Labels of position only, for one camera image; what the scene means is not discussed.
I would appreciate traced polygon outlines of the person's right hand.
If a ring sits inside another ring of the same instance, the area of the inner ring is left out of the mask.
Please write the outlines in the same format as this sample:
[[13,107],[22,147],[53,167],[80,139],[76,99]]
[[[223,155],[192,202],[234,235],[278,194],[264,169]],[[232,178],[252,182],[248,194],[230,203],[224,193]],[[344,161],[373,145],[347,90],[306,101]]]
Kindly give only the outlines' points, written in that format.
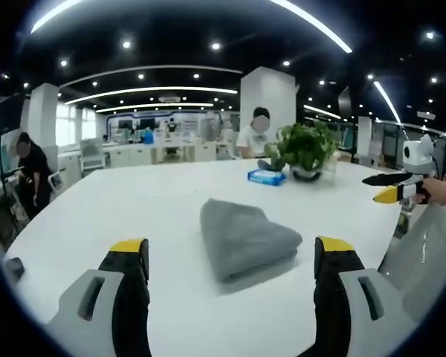
[[422,187],[426,193],[419,193],[413,197],[416,203],[421,203],[430,194],[430,198],[434,199],[440,205],[446,205],[446,181],[441,181],[437,178],[429,177],[423,180]]

